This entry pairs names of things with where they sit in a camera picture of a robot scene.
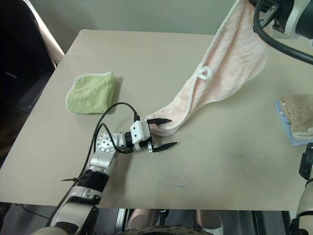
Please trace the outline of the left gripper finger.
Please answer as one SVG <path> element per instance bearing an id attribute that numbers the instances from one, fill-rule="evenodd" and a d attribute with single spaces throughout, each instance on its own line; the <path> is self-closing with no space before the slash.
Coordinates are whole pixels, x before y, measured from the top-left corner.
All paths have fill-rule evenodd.
<path id="1" fill-rule="evenodd" d="M 173 147 L 176 144 L 177 144 L 177 142 L 165 143 L 165 144 L 162 144 L 160 146 L 156 146 L 156 145 L 152 144 L 152 152 L 154 152 L 154 153 L 161 152 L 161 151 L 169 149 L 170 147 Z"/>
<path id="2" fill-rule="evenodd" d="M 161 125 L 169 123 L 171 122 L 171 120 L 167 118 L 153 118 L 146 120 L 146 122 L 148 123 L 148 125 Z"/>

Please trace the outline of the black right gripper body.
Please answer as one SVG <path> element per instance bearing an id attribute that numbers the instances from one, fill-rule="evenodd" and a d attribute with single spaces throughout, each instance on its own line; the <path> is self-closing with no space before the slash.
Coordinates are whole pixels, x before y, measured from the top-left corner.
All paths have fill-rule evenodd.
<path id="1" fill-rule="evenodd" d="M 260 12 L 260 26 L 264 29 L 272 21 L 273 29 L 285 33 L 286 17 L 288 14 L 288 1 L 287 0 L 264 0 Z"/>

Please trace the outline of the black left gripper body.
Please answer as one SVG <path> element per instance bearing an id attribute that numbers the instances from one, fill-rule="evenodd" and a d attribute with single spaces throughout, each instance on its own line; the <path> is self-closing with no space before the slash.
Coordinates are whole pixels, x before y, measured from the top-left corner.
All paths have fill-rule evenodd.
<path id="1" fill-rule="evenodd" d="M 147 122 L 149 137 L 146 140 L 146 144 L 147 144 L 147 148 L 148 148 L 149 153 L 154 152 L 153 138 L 152 138 L 152 133 L 151 133 L 151 128 L 150 128 L 151 125 L 156 125 L 156 122 L 155 121 L 148 121 Z"/>

